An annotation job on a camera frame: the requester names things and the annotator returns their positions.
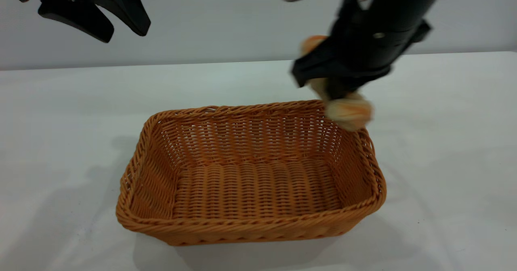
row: wicker basket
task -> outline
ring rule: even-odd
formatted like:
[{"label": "wicker basket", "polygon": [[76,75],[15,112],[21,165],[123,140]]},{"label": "wicker basket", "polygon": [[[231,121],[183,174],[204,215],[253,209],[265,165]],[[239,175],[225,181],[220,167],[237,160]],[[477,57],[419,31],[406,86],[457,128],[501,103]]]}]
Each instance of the wicker basket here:
[{"label": "wicker basket", "polygon": [[118,221],[174,246],[341,235],[386,198],[367,131],[315,100],[153,115],[120,185]]}]

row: woven basket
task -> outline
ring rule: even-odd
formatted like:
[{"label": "woven basket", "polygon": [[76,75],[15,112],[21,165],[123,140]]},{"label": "woven basket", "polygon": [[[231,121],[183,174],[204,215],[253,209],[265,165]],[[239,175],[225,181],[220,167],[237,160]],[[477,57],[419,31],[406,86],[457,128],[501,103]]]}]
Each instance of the woven basket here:
[{"label": "woven basket", "polygon": [[174,246],[341,235],[386,198],[367,131],[315,100],[153,115],[120,186],[118,221]]}]

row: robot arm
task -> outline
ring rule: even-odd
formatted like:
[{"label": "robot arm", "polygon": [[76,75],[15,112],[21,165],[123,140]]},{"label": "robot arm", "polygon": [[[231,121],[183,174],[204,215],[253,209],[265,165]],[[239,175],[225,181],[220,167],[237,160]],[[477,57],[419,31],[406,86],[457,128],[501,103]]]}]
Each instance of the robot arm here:
[{"label": "robot arm", "polygon": [[61,21],[108,43],[114,28],[97,6],[116,15],[136,34],[147,35],[151,21],[140,0],[41,0],[38,14]]},{"label": "robot arm", "polygon": [[364,6],[362,1],[343,0],[330,36],[295,61],[292,74],[299,86],[328,78],[329,98],[343,98],[388,74],[391,64],[431,30],[423,17],[435,0],[367,0]]}]

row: metal bolt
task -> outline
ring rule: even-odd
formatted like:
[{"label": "metal bolt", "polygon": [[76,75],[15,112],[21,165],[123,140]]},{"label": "metal bolt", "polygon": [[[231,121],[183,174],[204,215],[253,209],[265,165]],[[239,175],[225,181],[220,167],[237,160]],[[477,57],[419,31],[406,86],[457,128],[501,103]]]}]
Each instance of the metal bolt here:
[{"label": "metal bolt", "polygon": [[373,38],[375,39],[382,39],[384,37],[386,37],[386,35],[383,32],[376,32],[375,34],[373,34]]}]

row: white table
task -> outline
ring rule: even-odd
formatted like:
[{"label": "white table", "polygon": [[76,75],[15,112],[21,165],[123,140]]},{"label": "white table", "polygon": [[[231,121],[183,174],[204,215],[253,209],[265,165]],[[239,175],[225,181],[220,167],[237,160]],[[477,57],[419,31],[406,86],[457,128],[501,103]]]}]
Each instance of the white table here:
[{"label": "white table", "polygon": [[512,52],[404,56],[364,88],[388,199],[342,237],[174,248],[118,224],[119,179],[150,115],[314,98],[288,67],[0,72],[0,270],[515,270]]}]

